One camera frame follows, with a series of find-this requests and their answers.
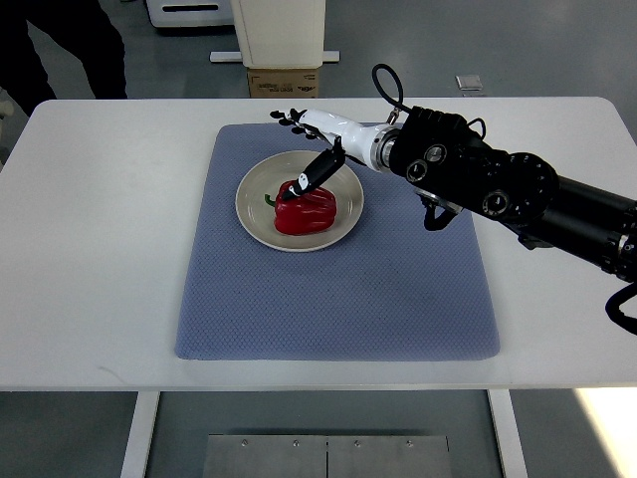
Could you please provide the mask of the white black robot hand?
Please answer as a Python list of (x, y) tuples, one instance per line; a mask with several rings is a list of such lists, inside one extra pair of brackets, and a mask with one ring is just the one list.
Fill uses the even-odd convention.
[(290, 126), (294, 134), (319, 138), (330, 144), (330, 148), (312, 160), (282, 193), (283, 201), (316, 190), (336, 174), (348, 158), (376, 172), (390, 170), (389, 144), (395, 140), (397, 129), (388, 123), (364, 126), (352, 119), (320, 110), (273, 111), (270, 116), (280, 125)]

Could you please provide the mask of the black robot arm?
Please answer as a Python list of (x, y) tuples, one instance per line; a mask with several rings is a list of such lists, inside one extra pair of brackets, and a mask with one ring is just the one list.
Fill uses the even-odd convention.
[(421, 194), (424, 226), (445, 228), (462, 209), (503, 224), (532, 250), (554, 247), (626, 282), (605, 305), (611, 322), (635, 333), (621, 307), (636, 295), (636, 202), (558, 175), (530, 152), (493, 149), (469, 121), (384, 99), (407, 120), (380, 150), (382, 165)]

